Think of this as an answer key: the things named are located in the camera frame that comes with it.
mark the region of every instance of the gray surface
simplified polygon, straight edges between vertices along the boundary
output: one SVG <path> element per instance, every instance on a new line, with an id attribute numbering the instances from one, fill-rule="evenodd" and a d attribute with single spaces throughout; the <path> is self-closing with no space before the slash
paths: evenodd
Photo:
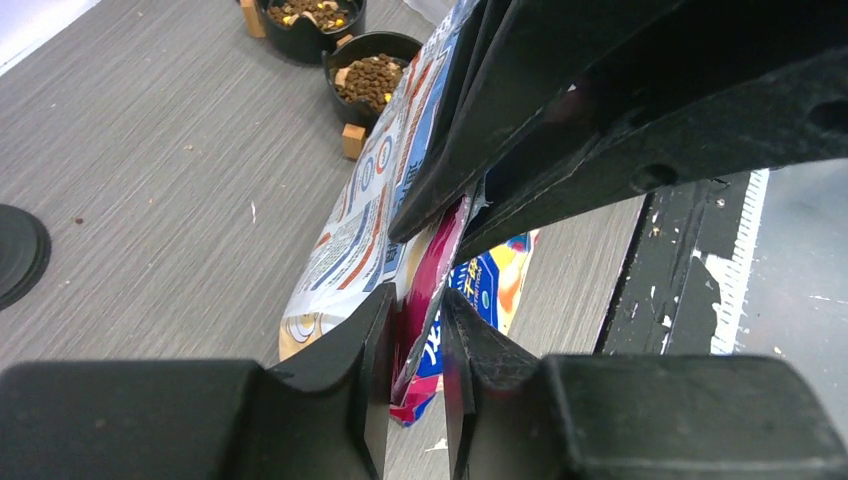
<path id="1" fill-rule="evenodd" d="M 848 439 L 848 162 L 772 171 L 736 351 L 783 358 Z"/>
<path id="2" fill-rule="evenodd" d="M 432 30 L 400 0 L 369 5 L 369 29 Z M 0 312 L 0 367 L 273 363 L 286 300 L 351 171 L 325 88 L 319 69 L 249 38 L 230 1 L 104 0 L 0 77 L 0 202 L 54 237 L 45 278 Z M 637 210 L 543 230 L 519 343 L 591 348 Z M 392 427 L 389 478 L 447 478 L 446 452 L 425 452 L 445 436 L 442 405 Z"/>

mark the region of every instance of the plastic food package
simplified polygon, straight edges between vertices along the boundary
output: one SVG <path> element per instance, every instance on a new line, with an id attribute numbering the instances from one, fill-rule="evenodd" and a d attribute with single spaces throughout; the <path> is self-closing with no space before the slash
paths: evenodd
<path id="1" fill-rule="evenodd" d="M 438 25 L 450 12 L 453 0 L 404 0 L 407 5 L 420 13 L 428 22 Z"/>
<path id="2" fill-rule="evenodd" d="M 445 91 L 456 91 L 464 80 L 456 69 L 454 75 L 449 73 L 462 26 L 476 4 L 475 0 L 461 0 L 410 62 L 339 195 L 280 323 L 280 359 L 285 360 L 350 316 L 378 284 L 393 282 L 401 308 L 392 413 L 407 425 L 420 417 L 437 391 L 441 362 L 431 361 L 438 353 L 438 340 L 431 337 L 438 336 L 437 307 L 444 289 L 459 285 L 458 275 L 465 275 L 463 271 L 477 272 L 468 269 L 479 265 L 480 272 L 487 273 L 474 277 L 475 282 L 482 283 L 475 287 L 476 297 L 469 298 L 475 305 L 479 303 L 478 309 L 487 321 L 505 331 L 503 326 L 511 321 L 517 297 L 499 288 L 510 285 L 508 288 L 514 289 L 518 285 L 520 292 L 535 238 L 533 235 L 527 240 L 515 240 L 512 246 L 507 243 L 503 249 L 498 247 L 492 250 L 494 253 L 472 260 L 466 270 L 460 266 L 451 271 L 466 223 L 481 204 L 477 198 L 479 187 L 475 187 L 440 222 L 410 242 L 398 245 L 388 241 L 387 230 L 393 216 L 428 148 L 439 141 L 431 138 L 434 125 L 444 125 L 452 118 L 455 106 L 442 108 L 446 110 L 442 112 L 440 105 L 445 106 Z M 466 30 L 472 27 L 475 25 L 469 23 Z M 471 38 L 468 32 L 464 38 Z M 514 248 L 517 245 L 523 245 L 522 249 Z M 512 283 L 499 282 L 499 278 L 508 275 L 512 275 Z M 499 301 L 506 302 L 506 313 L 484 313 L 499 305 Z"/>
<path id="3" fill-rule="evenodd" d="M 480 317 L 506 335 L 515 318 L 524 279 L 536 245 L 538 230 L 519 235 L 503 245 L 458 265 L 450 273 L 448 288 L 459 290 Z M 412 425 L 442 390 L 442 350 L 439 315 L 428 330 L 424 355 L 408 388 L 403 406 L 392 406 L 392 416 Z"/>

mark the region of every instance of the black bowl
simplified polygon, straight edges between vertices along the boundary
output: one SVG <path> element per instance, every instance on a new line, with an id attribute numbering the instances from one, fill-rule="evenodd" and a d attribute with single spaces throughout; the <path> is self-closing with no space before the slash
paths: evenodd
<path id="1" fill-rule="evenodd" d="M 336 49 L 336 42 L 346 35 L 356 36 L 365 31 L 366 0 L 334 0 L 350 11 L 347 25 L 322 32 L 306 17 L 299 17 L 290 27 L 284 27 L 268 15 L 271 7 L 282 7 L 286 0 L 258 0 L 259 16 L 265 26 L 265 35 L 280 53 L 299 63 L 318 64 L 323 52 Z"/>
<path id="2" fill-rule="evenodd" d="M 371 32 L 348 41 L 333 53 L 324 52 L 324 78 L 333 97 L 333 110 L 344 123 L 364 127 L 369 133 L 380 116 L 365 100 L 347 103 L 336 91 L 336 71 L 363 58 L 386 54 L 398 61 L 402 67 L 418 55 L 421 42 L 394 32 Z"/>

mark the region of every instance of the black round base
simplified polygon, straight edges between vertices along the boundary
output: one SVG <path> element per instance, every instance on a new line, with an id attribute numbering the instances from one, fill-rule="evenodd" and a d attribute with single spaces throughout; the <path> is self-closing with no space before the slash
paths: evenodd
<path id="1" fill-rule="evenodd" d="M 50 234 L 29 213 L 0 205 L 0 310 L 24 297 L 50 261 Z"/>

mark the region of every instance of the dry pet food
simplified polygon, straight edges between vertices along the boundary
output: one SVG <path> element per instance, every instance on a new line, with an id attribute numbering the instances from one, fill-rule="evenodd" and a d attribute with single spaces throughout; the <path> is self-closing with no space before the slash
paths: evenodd
<path id="1" fill-rule="evenodd" d="M 298 18 L 306 17 L 322 32 L 331 32 L 347 25 L 350 11 L 334 1 L 289 0 L 282 7 L 269 8 L 268 16 L 284 27 L 290 27 Z"/>
<path id="2" fill-rule="evenodd" d="M 388 55 L 364 58 L 336 72 L 336 91 L 347 102 L 365 100 L 382 113 L 403 76 L 403 68 Z"/>

